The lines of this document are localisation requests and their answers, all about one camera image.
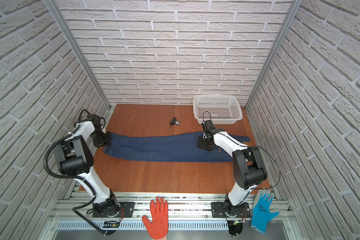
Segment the dark blue denim trousers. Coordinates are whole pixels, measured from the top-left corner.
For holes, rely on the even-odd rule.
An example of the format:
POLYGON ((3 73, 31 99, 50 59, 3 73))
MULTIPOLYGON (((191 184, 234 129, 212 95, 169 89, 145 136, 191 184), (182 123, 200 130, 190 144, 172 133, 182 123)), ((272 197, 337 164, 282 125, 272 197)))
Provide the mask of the dark blue denim trousers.
POLYGON ((112 140, 104 153, 128 161, 140 162, 232 162, 233 149, 214 145, 212 151, 197 147, 202 132, 185 133, 163 137, 128 137, 111 134, 112 140))

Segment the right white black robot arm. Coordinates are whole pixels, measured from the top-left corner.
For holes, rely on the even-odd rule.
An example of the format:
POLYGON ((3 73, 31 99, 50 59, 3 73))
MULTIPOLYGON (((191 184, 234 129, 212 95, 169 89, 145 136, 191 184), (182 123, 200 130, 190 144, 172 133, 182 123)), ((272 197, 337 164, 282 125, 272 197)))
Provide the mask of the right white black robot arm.
POLYGON ((206 151, 220 147, 233 159, 235 184, 226 195, 223 209, 229 217, 241 211, 245 199, 263 181, 267 171, 258 147, 247 146, 231 137, 223 129, 215 128, 211 120, 202 122, 203 136, 198 138, 197 146, 206 151))

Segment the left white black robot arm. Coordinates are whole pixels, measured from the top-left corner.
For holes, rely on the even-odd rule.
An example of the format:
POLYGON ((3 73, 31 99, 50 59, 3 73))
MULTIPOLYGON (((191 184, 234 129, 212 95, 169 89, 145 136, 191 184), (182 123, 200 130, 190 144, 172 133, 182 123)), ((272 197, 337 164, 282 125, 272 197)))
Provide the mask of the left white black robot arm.
POLYGON ((94 146, 108 147, 112 137, 105 132, 106 120, 96 114, 74 123, 74 129, 67 137, 58 141, 53 154, 60 174, 73 177, 91 196, 94 216, 115 217, 120 204, 112 190, 100 179, 94 168, 94 156, 86 140, 92 139, 94 146))

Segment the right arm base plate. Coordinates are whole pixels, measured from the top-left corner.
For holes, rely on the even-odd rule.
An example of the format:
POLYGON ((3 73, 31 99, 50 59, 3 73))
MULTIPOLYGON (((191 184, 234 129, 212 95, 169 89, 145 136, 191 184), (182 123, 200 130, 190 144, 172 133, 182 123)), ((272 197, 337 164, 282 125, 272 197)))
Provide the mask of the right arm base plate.
POLYGON ((237 206, 231 206, 228 201, 212 202, 211 210, 213 218, 247 219, 252 217, 252 213, 247 202, 244 202, 237 206))

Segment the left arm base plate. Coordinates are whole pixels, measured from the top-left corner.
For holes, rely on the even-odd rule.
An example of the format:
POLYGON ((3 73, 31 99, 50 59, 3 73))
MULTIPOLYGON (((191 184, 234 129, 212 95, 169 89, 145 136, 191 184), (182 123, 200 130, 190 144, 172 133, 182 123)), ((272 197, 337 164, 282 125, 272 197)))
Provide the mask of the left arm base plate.
POLYGON ((117 204, 93 204, 94 218, 131 218, 134 212, 134 202, 118 202, 117 204))

